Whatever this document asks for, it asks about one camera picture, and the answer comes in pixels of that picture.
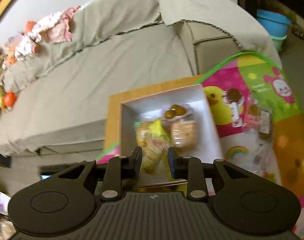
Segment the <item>pink cardboard box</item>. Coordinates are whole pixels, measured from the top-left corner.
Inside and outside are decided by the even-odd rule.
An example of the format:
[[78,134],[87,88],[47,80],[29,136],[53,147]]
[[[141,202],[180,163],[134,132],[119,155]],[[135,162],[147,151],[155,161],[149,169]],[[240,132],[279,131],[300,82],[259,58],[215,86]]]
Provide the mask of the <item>pink cardboard box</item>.
[[[130,155],[137,146],[138,122],[162,120],[162,112],[175,104],[188,104],[192,107],[194,113],[186,119],[196,122],[197,135],[195,148],[178,149],[177,153],[199,158],[203,163],[212,163],[215,159],[223,158],[218,132],[202,85],[181,87],[123,102],[119,124],[121,154]],[[172,124],[173,122],[162,120],[168,133]]]

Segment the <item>square biscuit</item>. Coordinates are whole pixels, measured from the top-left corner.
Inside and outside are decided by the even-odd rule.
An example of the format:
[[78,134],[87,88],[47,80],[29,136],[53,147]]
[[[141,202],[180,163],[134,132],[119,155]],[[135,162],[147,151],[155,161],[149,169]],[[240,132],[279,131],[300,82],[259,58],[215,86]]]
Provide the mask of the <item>square biscuit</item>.
[[191,149],[197,144],[196,122],[177,121],[171,127],[171,140],[175,148]]

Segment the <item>yellow snack bar packet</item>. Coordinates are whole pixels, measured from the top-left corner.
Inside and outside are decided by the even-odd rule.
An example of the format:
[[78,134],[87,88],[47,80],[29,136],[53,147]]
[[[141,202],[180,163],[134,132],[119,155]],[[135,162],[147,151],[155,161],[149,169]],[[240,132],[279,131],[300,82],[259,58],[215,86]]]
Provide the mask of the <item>yellow snack bar packet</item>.
[[153,135],[153,147],[143,154],[141,170],[147,174],[154,174],[168,148],[171,146],[170,136],[164,129],[161,119],[152,121],[150,131]]

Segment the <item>brown spiral cookie pack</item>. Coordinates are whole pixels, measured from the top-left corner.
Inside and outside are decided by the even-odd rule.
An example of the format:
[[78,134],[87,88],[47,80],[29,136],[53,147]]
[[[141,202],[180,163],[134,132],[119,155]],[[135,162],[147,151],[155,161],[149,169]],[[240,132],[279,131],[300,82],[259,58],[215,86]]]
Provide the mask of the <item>brown spiral cookie pack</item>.
[[223,92],[223,101],[231,110],[232,127],[243,126],[241,107],[244,103],[244,96],[236,88],[229,88]]

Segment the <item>brown ddung cookie packet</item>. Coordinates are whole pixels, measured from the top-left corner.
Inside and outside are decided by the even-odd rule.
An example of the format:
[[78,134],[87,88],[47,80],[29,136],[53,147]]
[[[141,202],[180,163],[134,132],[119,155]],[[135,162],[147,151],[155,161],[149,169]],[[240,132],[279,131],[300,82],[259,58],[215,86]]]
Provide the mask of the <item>brown ddung cookie packet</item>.
[[247,126],[256,131],[261,139],[272,136],[272,111],[266,107],[252,104],[247,110]]

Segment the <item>round bun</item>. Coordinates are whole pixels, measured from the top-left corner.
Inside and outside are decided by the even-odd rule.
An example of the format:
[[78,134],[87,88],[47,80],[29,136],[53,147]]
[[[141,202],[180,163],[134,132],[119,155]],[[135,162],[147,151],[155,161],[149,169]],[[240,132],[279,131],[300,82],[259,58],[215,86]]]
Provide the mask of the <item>round bun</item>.
[[142,148],[143,154],[153,147],[153,135],[150,131],[152,121],[138,122],[136,127],[136,144]]

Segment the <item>brown pastries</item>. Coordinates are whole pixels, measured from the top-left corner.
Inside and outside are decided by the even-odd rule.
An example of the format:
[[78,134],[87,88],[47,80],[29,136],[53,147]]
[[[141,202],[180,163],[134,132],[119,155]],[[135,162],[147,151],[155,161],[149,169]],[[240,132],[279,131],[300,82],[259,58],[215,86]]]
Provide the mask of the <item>brown pastries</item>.
[[187,118],[194,113],[192,107],[188,104],[184,105],[172,105],[168,109],[162,112],[162,120],[168,122],[174,122],[180,119]]

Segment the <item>beige sofa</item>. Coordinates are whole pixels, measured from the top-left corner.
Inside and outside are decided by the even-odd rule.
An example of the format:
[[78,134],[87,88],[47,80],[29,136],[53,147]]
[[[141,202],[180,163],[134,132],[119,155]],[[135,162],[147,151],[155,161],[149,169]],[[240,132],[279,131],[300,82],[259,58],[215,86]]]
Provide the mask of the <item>beige sofa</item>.
[[158,23],[118,34],[77,51],[17,93],[0,115],[0,153],[32,153],[44,146],[104,137],[111,94],[196,76],[241,50],[231,35],[209,25]]

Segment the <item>colourful cartoon play mat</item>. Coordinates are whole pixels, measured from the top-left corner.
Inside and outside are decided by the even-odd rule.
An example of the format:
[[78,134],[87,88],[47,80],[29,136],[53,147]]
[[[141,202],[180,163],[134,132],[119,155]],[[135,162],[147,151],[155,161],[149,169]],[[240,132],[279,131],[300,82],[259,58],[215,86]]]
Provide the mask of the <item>colourful cartoon play mat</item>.
[[283,71],[256,53],[239,53],[200,76],[110,96],[105,125],[107,155],[121,152],[121,104],[200,84],[213,114],[224,157],[299,195],[294,233],[304,239],[304,114]]

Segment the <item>orange toy ball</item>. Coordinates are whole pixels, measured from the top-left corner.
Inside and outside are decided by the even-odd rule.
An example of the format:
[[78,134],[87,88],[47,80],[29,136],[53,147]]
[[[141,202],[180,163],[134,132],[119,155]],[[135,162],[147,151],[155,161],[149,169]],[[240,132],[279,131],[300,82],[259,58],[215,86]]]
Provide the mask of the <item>orange toy ball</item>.
[[12,107],[17,100],[17,95],[14,92],[7,92],[3,98],[4,105],[6,107]]

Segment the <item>pink baby clothes pile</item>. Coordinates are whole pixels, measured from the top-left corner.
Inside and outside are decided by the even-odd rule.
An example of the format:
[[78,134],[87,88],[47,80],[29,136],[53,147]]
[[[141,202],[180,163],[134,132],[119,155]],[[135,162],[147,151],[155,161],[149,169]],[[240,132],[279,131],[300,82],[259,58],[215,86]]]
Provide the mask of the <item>pink baby clothes pile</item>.
[[38,22],[28,24],[25,33],[17,34],[8,39],[5,48],[14,61],[23,61],[26,57],[33,57],[40,51],[40,43],[62,43],[72,40],[70,22],[79,6],[70,7],[64,11],[49,14]]

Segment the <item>green plastic basin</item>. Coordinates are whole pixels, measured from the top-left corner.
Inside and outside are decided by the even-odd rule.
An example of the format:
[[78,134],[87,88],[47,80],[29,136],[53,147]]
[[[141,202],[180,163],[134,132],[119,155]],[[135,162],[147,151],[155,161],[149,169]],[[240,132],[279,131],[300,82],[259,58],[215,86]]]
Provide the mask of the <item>green plastic basin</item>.
[[283,42],[286,40],[287,35],[283,36],[283,37],[276,37],[276,36],[270,36],[272,38],[273,44],[277,50],[277,52],[279,53],[282,49],[282,45]]

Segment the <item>beige throw blanket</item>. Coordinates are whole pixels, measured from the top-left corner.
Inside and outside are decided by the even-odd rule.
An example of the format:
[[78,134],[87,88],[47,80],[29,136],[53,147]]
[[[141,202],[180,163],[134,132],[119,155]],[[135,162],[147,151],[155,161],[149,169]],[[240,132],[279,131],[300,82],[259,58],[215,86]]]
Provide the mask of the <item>beige throw blanket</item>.
[[26,86],[83,48],[158,23],[182,21],[212,26],[231,35],[241,50],[258,52],[274,62],[280,60],[264,27],[231,0],[96,0],[74,14],[70,42],[42,43],[37,56],[6,69],[3,82]]

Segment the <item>blue plastic basin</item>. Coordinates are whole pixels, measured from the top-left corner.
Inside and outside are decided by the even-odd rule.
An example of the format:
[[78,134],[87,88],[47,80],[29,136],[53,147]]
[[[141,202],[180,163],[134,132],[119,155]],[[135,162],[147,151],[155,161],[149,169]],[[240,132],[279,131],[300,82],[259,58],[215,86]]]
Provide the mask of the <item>blue plastic basin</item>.
[[258,22],[268,31],[269,35],[284,37],[287,35],[291,20],[285,15],[268,10],[257,10]]

